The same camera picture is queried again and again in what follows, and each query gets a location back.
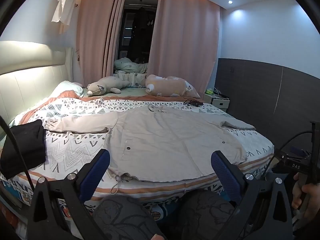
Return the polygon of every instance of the folded black clothing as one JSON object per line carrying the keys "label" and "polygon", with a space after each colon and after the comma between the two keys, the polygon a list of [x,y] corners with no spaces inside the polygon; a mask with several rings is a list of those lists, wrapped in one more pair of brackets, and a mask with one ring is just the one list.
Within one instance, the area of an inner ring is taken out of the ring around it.
{"label": "folded black clothing", "polygon": [[[13,126],[10,129],[28,169],[45,162],[45,131],[41,120]],[[23,171],[21,159],[7,136],[0,157],[0,172],[6,179],[10,179]]]}

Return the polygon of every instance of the silver screw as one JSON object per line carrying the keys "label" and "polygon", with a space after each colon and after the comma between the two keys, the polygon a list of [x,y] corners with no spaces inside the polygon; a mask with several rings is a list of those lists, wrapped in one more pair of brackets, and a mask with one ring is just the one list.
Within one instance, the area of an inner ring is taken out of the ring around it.
{"label": "silver screw", "polygon": [[67,176],[67,178],[70,179],[70,180],[74,179],[75,177],[76,177],[76,175],[75,175],[74,173],[70,173],[70,174]]}
{"label": "silver screw", "polygon": [[250,173],[247,173],[247,174],[245,175],[245,178],[246,178],[247,180],[253,180],[253,175],[250,174]]}
{"label": "silver screw", "polygon": [[39,182],[39,183],[44,183],[44,182],[45,182],[45,177],[40,177],[40,178],[38,179],[38,182]]}
{"label": "silver screw", "polygon": [[276,178],[276,183],[281,184],[282,183],[282,179]]}

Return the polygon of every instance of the headboard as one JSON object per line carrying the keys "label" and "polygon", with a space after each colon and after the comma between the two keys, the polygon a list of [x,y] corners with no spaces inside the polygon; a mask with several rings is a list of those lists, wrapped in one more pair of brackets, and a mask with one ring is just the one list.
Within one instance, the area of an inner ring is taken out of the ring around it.
{"label": "headboard", "polygon": [[8,124],[64,80],[73,81],[72,48],[0,41],[0,115]]}

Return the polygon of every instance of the patterned bedspread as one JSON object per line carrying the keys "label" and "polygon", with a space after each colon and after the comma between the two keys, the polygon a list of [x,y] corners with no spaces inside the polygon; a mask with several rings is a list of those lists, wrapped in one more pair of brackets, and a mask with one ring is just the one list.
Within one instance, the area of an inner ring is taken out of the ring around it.
{"label": "patterned bedspread", "polygon": [[[230,116],[222,110],[204,104],[203,107],[186,106],[182,102],[151,102],[130,101],[121,99],[104,100],[103,98],[84,102],[76,98],[58,98],[54,102],[36,111],[29,122],[41,119],[46,123],[51,118],[60,118],[68,115],[83,116],[90,114],[104,114],[111,111],[126,111],[128,109],[145,106],[168,106],[184,111],[198,113],[220,114]],[[247,161],[239,165],[243,172],[258,175],[264,170],[266,162],[271,158],[274,147],[272,143],[252,130],[237,130],[224,128],[238,139],[247,152]],[[85,163],[88,163],[103,148],[105,133],[76,134],[72,132],[54,133],[46,132],[47,159],[42,165],[31,169],[31,178],[36,184],[39,177],[45,176],[48,180],[63,179],[69,173],[77,173]],[[31,203],[32,191],[24,173],[18,174],[7,181],[13,189],[19,191],[21,198],[26,204]],[[186,192],[196,188],[207,188],[212,191],[221,191],[222,185],[215,174],[199,179],[153,183],[138,181],[133,178],[125,178],[117,183],[114,174],[107,171],[91,200],[85,204],[89,210],[93,210],[103,197],[112,193],[131,195],[138,198],[146,206],[159,203],[168,203],[182,197]]]}

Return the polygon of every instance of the dark gray patterned pants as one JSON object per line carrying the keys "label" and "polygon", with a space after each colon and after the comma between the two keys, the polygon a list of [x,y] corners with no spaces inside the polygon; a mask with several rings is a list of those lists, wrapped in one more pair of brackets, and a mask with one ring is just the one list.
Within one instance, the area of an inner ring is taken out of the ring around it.
{"label": "dark gray patterned pants", "polygon": [[[183,198],[174,225],[181,240],[213,239],[233,212],[229,202],[211,191],[197,190]],[[165,237],[148,211],[131,197],[108,196],[92,217],[110,240]]]}

